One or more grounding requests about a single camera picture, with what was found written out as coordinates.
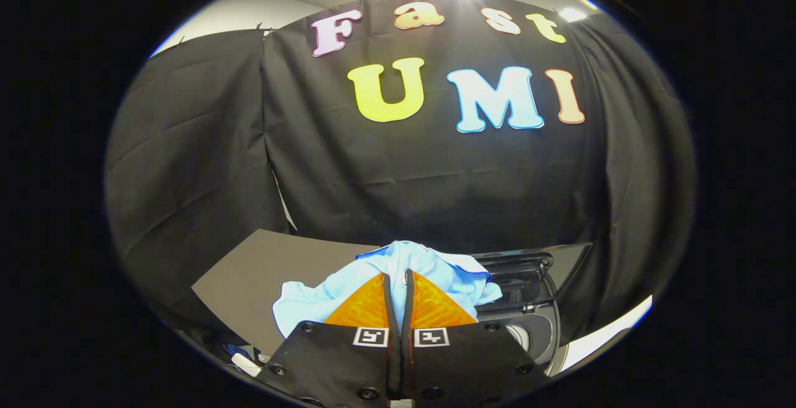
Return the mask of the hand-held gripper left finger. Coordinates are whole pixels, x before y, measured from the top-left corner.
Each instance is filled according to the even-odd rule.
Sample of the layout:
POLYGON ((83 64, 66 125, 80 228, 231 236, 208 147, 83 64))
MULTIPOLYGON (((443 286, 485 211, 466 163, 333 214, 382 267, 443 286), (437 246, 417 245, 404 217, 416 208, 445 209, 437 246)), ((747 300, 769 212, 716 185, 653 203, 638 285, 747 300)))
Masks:
POLYGON ((318 407, 388 407, 402 394, 390 277, 370 278, 326 320, 302 320, 256 381, 318 407))

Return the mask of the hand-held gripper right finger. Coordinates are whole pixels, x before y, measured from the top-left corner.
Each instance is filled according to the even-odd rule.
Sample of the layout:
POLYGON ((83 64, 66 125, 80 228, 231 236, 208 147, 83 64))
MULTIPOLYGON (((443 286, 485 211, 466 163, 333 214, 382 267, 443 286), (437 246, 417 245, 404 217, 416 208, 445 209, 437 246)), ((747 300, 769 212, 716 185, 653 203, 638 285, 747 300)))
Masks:
POLYGON ((478 322, 415 270, 406 273, 401 396, 415 407, 498 407, 548 385, 505 323, 478 322))

